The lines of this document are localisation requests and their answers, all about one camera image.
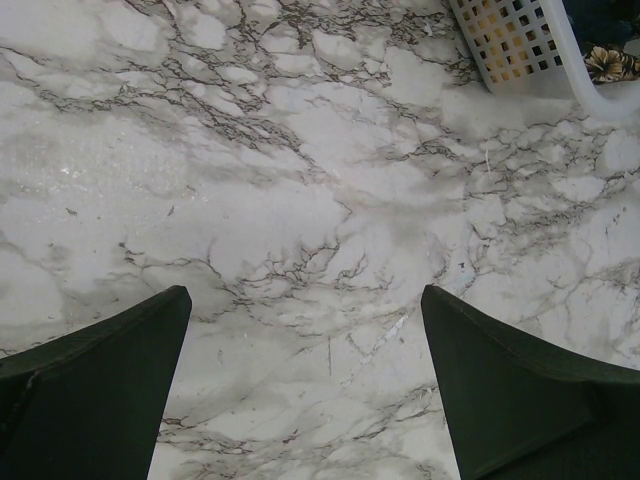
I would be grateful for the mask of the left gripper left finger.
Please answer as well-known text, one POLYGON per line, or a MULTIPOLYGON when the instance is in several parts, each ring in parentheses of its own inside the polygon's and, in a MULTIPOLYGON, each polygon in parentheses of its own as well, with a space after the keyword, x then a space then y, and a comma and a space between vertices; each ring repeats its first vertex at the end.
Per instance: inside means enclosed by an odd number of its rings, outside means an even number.
POLYGON ((191 308, 172 286, 3 358, 2 478, 146 478, 191 308))

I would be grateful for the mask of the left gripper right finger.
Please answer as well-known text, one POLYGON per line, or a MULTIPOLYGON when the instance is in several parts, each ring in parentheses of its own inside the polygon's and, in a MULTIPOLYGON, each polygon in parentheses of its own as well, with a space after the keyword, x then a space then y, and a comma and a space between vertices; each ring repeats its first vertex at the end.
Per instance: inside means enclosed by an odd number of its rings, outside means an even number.
POLYGON ((463 479, 636 479, 639 373, 428 285, 421 310, 463 479))

